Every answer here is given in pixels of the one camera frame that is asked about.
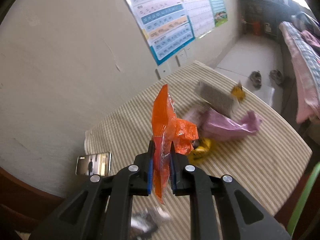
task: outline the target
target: floor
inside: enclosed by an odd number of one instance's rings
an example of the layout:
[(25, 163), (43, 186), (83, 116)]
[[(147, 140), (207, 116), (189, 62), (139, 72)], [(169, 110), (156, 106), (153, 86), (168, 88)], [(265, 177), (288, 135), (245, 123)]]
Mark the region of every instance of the floor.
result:
[[(243, 35), (224, 59), (215, 68), (219, 73), (247, 88), (279, 114), (281, 113), (283, 89), (269, 78), (269, 72), (282, 72), (283, 62), (280, 45), (264, 36)], [(249, 76), (252, 71), (260, 71), (262, 87), (253, 87)]]

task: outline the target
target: silver screw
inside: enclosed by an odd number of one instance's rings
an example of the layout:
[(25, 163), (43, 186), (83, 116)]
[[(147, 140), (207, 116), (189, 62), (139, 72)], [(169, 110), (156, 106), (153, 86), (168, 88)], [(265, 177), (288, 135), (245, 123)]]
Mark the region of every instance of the silver screw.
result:
[(91, 182), (98, 182), (100, 180), (99, 175), (92, 175), (90, 178)]
[(128, 169), (129, 171), (137, 171), (139, 167), (137, 165), (130, 165)]
[(225, 182), (231, 182), (232, 181), (232, 177), (230, 175), (224, 175), (222, 177), (222, 179), (225, 181)]
[(193, 166), (193, 165), (187, 165), (186, 167), (185, 167), (185, 169), (186, 169), (186, 171), (195, 171), (195, 166)]

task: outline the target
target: smartphone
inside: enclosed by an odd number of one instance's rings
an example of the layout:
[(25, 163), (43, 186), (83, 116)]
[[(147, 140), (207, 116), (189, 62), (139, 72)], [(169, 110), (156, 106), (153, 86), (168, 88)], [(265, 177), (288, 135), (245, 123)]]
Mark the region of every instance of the smartphone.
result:
[(109, 176), (111, 170), (111, 152), (79, 156), (76, 175), (91, 176), (98, 174)]

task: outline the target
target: plaid blanket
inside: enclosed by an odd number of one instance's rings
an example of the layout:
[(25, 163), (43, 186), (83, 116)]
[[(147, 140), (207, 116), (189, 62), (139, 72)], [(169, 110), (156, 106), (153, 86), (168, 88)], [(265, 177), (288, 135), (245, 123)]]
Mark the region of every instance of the plaid blanket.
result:
[[(310, 45), (308, 45), (303, 38), (301, 37), (301, 33), (289, 22), (282, 22), (280, 25), (280, 29), (282, 32), (284, 32), (283, 27), (285, 27), (288, 35), (290, 36), (291, 40), (295, 43), (296, 47), (298, 48), (303, 60), (306, 63), (306, 66), (308, 67), (308, 72), (310, 73), (302, 73), (300, 72), (300, 79), (302, 80), (302, 85), (304, 87), (304, 90), (314, 90), (316, 92), (317, 97), (317, 104), (313, 104), (311, 107), (313, 108), (313, 111), (316, 115), (319, 115), (319, 107), (316, 107), (315, 105), (319, 106), (320, 103), (320, 57), (319, 55), (312, 49)], [(294, 62), (294, 55), (292, 55), (292, 63), (295, 66)], [(309, 79), (308, 83), (305, 83), (306, 76), (311, 75), (311, 79)]]

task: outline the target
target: red container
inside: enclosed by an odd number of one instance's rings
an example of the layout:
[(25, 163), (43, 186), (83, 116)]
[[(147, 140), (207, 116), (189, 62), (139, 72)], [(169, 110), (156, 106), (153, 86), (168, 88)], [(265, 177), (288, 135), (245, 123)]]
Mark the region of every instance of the red container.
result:
[(253, 22), (252, 23), (252, 30), (253, 30), (254, 35), (261, 36), (260, 22)]

